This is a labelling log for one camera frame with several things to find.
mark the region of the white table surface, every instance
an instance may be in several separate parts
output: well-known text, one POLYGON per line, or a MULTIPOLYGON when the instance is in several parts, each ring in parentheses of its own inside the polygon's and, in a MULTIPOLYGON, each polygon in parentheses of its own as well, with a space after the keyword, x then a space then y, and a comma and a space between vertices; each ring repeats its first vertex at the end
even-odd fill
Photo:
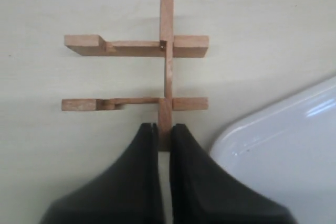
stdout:
MULTIPOLYGON (((0 3, 0 223, 35 224, 156 121, 155 105, 65 113, 61 99, 163 94, 162 59, 79 57, 64 34, 157 40, 159 0, 0 3)), ((335 0, 175 0, 174 29, 210 36, 206 58, 174 60, 174 95, 209 97, 207 111, 174 112, 205 148, 228 123, 336 74, 335 0)))

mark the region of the vertical wooden stick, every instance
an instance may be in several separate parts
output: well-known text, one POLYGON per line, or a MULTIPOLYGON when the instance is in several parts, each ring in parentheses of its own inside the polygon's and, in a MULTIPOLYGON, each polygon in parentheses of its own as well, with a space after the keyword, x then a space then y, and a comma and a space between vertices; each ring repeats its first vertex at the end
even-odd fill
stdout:
POLYGON ((159 134, 160 150, 169 151, 170 131, 172 128, 173 110, 173 16, 174 0, 161 0, 160 2, 160 46, 165 50, 164 58, 164 99, 159 101, 159 134))

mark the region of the white tray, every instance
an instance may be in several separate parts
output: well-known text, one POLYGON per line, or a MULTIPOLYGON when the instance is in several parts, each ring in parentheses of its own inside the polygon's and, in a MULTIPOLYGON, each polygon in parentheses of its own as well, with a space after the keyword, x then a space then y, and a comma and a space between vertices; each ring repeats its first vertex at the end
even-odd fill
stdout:
POLYGON ((300 224, 335 224, 336 77, 233 124, 210 156, 300 224))

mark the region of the wooden burr puzzle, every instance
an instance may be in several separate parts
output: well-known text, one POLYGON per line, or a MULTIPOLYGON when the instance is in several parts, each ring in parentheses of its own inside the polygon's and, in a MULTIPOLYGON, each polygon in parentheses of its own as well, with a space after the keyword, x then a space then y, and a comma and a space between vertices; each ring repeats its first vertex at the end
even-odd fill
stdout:
POLYGON ((174 0, 160 2, 159 41, 105 41, 99 35, 66 35, 65 45, 82 56, 129 56, 164 58, 164 97, 64 99, 63 111, 116 110, 125 104, 158 104, 160 151, 169 151, 172 111, 206 110, 208 99, 175 98, 172 93, 173 57, 203 58, 209 45, 208 36, 174 35, 174 0))

